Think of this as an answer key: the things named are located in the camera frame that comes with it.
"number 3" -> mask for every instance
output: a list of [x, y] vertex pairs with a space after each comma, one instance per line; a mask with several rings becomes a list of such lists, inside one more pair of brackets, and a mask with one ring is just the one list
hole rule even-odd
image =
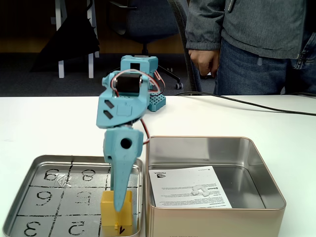
[[29, 226], [30, 224], [33, 224], [33, 223], [34, 223], [34, 224], [38, 224], [38, 225], [40, 226], [40, 222], [37, 222], [37, 221], [32, 221], [32, 222], [27, 223], [27, 224], [26, 224], [27, 229], [25, 229], [24, 234], [25, 234], [26, 236], [28, 236], [28, 237], [33, 237], [33, 236], [36, 236], [36, 235], [37, 235], [37, 233], [34, 233], [34, 234], [32, 234], [32, 235], [29, 235], [29, 234], [27, 233], [28, 230], [36, 231], [35, 228], [32, 228], [32, 227]]

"red wire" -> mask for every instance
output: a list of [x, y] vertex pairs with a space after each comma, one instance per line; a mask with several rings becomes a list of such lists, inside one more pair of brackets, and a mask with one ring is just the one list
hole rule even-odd
[[149, 139], [150, 139], [149, 131], [148, 131], [148, 128], [147, 128], [147, 126], [146, 126], [146, 124], [145, 124], [145, 122], [143, 121], [142, 118], [140, 119], [140, 121], [141, 121], [141, 123], [142, 123], [142, 125], [144, 127], [144, 130], [145, 130], [146, 136], [147, 136], [147, 140], [143, 144], [147, 144], [147, 143], [149, 143]]

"gray jacket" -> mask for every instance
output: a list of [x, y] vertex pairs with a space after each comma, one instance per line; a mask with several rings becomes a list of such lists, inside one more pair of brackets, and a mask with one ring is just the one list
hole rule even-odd
[[305, 0], [191, 0], [187, 48], [216, 50], [223, 37], [261, 57], [298, 58], [305, 11]]

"white table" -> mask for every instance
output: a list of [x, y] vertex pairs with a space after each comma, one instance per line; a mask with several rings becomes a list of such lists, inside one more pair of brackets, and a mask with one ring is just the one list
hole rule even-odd
[[[316, 113], [315, 98], [237, 98]], [[0, 98], [1, 226], [33, 159], [44, 154], [103, 155], [104, 130], [95, 125], [97, 103], [97, 97]], [[244, 136], [253, 140], [287, 201], [279, 236], [314, 237], [316, 117], [263, 111], [220, 98], [167, 97], [167, 105], [156, 113], [148, 112], [144, 121], [151, 135]], [[139, 122], [134, 127], [142, 130]]]

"robotic arm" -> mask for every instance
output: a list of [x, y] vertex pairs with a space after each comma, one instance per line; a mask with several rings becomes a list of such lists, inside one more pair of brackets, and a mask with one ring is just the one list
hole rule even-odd
[[122, 71], [102, 79], [106, 90], [99, 97], [97, 126], [107, 129], [103, 152], [105, 161], [111, 164], [111, 190], [117, 212], [124, 204], [133, 164], [143, 149], [144, 134], [132, 125], [150, 105], [151, 83], [156, 83], [153, 78], [157, 68], [156, 57], [124, 56]]

